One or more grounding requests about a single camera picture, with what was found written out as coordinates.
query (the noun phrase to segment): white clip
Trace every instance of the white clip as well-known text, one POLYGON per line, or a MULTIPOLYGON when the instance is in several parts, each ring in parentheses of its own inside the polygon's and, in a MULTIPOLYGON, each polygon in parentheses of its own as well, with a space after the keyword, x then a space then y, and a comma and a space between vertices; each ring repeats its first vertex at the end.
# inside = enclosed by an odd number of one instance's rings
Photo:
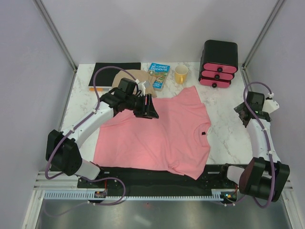
POLYGON ((268 98, 273 98, 273 96, 274 96, 274 93, 268 93, 268 98))

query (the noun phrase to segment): metal floor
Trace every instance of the metal floor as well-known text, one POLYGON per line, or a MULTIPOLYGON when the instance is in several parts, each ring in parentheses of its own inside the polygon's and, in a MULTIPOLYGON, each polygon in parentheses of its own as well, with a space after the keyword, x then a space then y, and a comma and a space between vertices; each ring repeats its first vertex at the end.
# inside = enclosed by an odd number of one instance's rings
MULTIPOLYGON (((82 201, 44 200, 50 214, 82 201)), ((235 207, 207 201, 125 201, 116 206, 84 205, 57 217, 41 213, 37 229, 291 229, 282 198, 267 209, 251 197, 235 207)))

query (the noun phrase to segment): gray wall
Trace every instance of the gray wall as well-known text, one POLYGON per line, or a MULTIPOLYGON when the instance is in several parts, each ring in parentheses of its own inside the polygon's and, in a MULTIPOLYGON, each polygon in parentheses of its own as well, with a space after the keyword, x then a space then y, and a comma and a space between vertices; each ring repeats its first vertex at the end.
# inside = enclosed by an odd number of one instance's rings
POLYGON ((276 0, 42 0, 77 64, 199 61, 208 39, 243 62, 276 0))
POLYGON ((21 227, 73 71, 31 0, 0 7, 0 224, 21 227))
POLYGON ((280 109, 271 114, 271 132, 282 162, 291 168, 293 187, 305 214, 305 1, 288 0, 249 72, 273 90, 280 109))

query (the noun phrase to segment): yellow mug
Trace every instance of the yellow mug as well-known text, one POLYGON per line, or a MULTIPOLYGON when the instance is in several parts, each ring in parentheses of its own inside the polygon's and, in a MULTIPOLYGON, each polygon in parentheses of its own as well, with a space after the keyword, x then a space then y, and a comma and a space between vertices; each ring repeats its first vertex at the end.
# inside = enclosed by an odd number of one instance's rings
POLYGON ((178 65, 175 68, 175 81, 178 84, 183 84, 186 81, 189 69, 185 65, 178 65))

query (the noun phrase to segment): black notebook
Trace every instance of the black notebook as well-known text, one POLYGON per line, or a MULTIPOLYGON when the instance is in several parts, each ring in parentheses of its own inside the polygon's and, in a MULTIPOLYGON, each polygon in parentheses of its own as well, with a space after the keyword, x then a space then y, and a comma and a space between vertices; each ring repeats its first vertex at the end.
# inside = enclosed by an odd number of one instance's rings
MULTIPOLYGON (((99 69, 101 69, 102 67, 106 67, 106 66, 120 67, 120 68, 123 68, 124 70, 130 70, 130 69, 140 70, 141 69, 140 62, 137 62, 137 63, 96 63, 94 70, 93 70, 93 74, 91 76, 91 79, 90 79, 90 82, 88 85, 90 91, 94 91, 94 88, 93 88, 94 74, 99 69)), ((113 80, 114 80, 116 74, 119 72, 120 72, 120 70, 114 69, 114 68, 105 69, 105 70, 99 72, 98 75, 96 76, 96 80, 95 80, 97 90, 98 91, 110 90, 112 87, 113 80)))

